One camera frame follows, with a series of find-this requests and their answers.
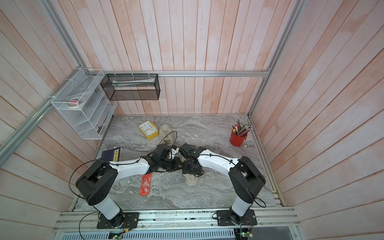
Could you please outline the beige sneaker one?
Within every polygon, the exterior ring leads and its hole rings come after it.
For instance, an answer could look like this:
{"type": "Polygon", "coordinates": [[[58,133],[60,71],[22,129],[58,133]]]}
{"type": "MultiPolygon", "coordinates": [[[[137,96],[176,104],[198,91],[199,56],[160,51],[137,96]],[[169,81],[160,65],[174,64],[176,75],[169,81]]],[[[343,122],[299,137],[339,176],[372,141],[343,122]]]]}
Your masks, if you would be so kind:
{"type": "Polygon", "coordinates": [[[181,155],[181,161],[183,162],[184,166],[182,168],[182,172],[186,181],[186,184],[189,186],[195,186],[198,184],[198,177],[195,176],[197,164],[196,160],[191,157],[186,157],[186,154],[184,151],[179,148],[179,154],[181,155]]]}
{"type": "Polygon", "coordinates": [[[173,131],[168,124],[163,124],[159,128],[160,144],[173,146],[176,143],[177,132],[173,131]]]}

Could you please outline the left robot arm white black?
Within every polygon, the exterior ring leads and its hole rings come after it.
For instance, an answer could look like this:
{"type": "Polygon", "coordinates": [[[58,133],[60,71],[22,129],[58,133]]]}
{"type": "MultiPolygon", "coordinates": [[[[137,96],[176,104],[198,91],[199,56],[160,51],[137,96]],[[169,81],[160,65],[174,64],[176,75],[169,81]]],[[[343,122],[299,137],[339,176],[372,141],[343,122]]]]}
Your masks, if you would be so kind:
{"type": "Polygon", "coordinates": [[[94,160],[76,181],[76,188],[88,205],[97,209],[107,220],[121,218],[123,211],[109,195],[113,184],[131,176],[178,170],[181,165],[180,160],[175,160],[178,152],[179,148],[176,146],[160,144],[154,151],[136,160],[123,162],[94,160]]]}

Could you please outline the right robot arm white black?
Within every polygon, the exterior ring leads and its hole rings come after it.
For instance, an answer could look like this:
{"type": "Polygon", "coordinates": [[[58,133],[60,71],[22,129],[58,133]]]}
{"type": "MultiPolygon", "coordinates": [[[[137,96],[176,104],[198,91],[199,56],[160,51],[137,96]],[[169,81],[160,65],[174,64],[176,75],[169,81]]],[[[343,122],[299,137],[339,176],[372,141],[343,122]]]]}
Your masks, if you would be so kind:
{"type": "Polygon", "coordinates": [[[231,214],[237,218],[245,216],[249,208],[256,202],[257,196],[266,184],[266,179],[253,161],[243,156],[239,159],[224,157],[212,151],[199,147],[193,148],[184,144],[179,148],[184,157],[184,174],[198,177],[203,168],[210,168],[230,177],[237,197],[232,204],[231,214]]]}

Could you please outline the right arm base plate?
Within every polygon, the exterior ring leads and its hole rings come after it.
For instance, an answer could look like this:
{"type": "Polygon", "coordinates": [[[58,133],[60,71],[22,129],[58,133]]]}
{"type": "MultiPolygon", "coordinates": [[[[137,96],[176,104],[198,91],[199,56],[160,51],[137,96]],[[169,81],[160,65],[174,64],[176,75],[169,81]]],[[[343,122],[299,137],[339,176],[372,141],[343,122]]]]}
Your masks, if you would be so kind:
{"type": "Polygon", "coordinates": [[[254,210],[248,209],[246,213],[239,217],[235,212],[230,210],[216,211],[216,219],[219,226],[256,226],[257,220],[254,210]]]}

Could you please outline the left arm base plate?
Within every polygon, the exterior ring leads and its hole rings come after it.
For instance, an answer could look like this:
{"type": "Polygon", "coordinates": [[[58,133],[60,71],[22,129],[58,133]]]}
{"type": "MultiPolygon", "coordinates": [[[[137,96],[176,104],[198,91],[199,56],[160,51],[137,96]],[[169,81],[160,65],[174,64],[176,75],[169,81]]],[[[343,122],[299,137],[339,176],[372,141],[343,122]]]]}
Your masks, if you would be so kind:
{"type": "Polygon", "coordinates": [[[139,212],[118,213],[112,220],[99,215],[97,229],[135,229],[138,226],[139,212]]]}

